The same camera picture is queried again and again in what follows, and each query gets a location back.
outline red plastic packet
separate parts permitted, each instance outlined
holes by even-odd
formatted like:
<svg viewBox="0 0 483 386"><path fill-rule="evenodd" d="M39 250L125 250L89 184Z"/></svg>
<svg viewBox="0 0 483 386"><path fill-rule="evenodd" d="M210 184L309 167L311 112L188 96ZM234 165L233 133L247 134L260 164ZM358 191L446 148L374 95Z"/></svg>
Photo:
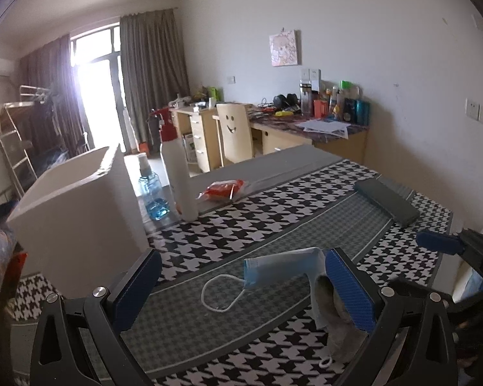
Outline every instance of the red plastic packet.
<svg viewBox="0 0 483 386"><path fill-rule="evenodd" d="M200 193L198 200L237 200L247 183L243 180L217 181L211 184L204 193Z"/></svg>

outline white elastic loop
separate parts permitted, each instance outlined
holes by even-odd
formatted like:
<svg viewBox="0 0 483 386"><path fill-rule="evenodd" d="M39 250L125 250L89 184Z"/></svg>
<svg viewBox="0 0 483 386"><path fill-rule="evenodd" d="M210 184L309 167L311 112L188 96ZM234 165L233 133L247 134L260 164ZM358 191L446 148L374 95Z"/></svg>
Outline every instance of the white elastic loop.
<svg viewBox="0 0 483 386"><path fill-rule="evenodd" d="M328 358L323 359L318 366L321 369L328 369L331 366L331 364L333 364L333 358L328 357Z"/></svg>
<svg viewBox="0 0 483 386"><path fill-rule="evenodd" d="M200 301L206 307L206 309L209 309L210 311L217 312L217 313L224 313L224 312L229 311L234 306L234 304L238 300L240 300L240 297L242 297L243 294L245 293L245 289L243 289L241 291L241 293L235 298L235 300L232 301L232 303L227 308L225 308L225 309L215 309L215 308L212 308L211 306L207 305L206 302L204 301L204 295L205 295L207 286L209 286L209 284L211 282L213 282L214 280L216 280L217 278L220 278L220 277L232 278L232 280L238 280L238 281L242 282L243 284L245 284L245 280L243 280L242 278L235 277L235 276L233 276L231 274L220 274L220 275L218 275L216 277L213 277L211 280L208 280L206 282L206 284L204 285L204 287L202 288L202 293L200 294Z"/></svg>

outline wall picture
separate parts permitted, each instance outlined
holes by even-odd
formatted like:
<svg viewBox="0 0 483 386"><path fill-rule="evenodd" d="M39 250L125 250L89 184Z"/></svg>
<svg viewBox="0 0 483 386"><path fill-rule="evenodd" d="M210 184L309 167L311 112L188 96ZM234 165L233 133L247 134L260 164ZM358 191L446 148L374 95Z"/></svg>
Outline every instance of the wall picture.
<svg viewBox="0 0 483 386"><path fill-rule="evenodd" d="M273 67L299 65L295 30L283 30L270 37L270 54Z"/></svg>

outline wooden chair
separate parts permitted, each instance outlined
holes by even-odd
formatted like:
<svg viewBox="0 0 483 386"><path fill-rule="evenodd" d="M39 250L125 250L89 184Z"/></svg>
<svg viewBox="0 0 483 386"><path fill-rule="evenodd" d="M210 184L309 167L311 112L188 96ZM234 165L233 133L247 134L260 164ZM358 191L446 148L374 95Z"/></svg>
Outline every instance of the wooden chair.
<svg viewBox="0 0 483 386"><path fill-rule="evenodd" d="M245 105L217 104L216 108L222 129L225 159L237 163L253 158L252 131Z"/></svg>

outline gray curtain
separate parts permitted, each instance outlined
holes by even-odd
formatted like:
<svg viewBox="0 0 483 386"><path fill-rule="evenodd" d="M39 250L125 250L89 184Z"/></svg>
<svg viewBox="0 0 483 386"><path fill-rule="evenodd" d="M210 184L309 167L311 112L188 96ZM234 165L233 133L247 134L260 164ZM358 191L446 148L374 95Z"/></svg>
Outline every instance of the gray curtain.
<svg viewBox="0 0 483 386"><path fill-rule="evenodd" d="M189 95L184 49L174 11L120 18L121 69L127 109L139 143L149 142L152 109Z"/></svg>
<svg viewBox="0 0 483 386"><path fill-rule="evenodd" d="M82 142L82 122L79 114L78 93L73 79L70 61L70 35L63 36L29 53L19 61L21 82L24 85L44 87L52 90L54 109L57 112L64 144L70 157L77 155L78 145ZM37 147L40 153L54 146L48 137L46 123L31 121L32 142L43 141Z"/></svg>

